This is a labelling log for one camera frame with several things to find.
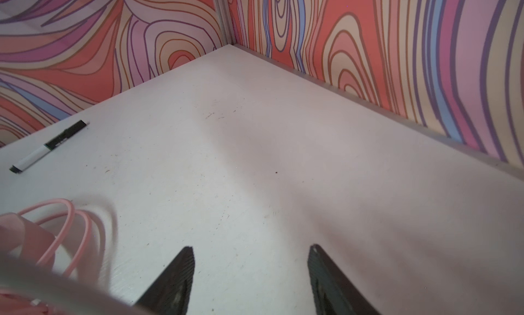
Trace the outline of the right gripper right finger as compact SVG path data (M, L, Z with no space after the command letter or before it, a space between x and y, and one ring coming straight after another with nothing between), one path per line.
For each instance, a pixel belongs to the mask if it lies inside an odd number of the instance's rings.
M320 245L311 245L307 265L317 314L379 315Z

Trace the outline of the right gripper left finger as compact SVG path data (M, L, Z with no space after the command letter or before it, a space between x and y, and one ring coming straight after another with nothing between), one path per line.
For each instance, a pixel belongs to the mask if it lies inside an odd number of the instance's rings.
M194 274L195 255L193 248L186 246L165 267L135 306L153 314L187 314Z

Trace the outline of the pink headphones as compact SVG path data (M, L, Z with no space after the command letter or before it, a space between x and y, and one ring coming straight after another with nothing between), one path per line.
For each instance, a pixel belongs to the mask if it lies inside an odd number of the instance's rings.
M28 263L51 270L55 257L44 263L40 259L54 242L52 233L15 213L1 216L1 251ZM49 314L46 304L1 289L2 314Z

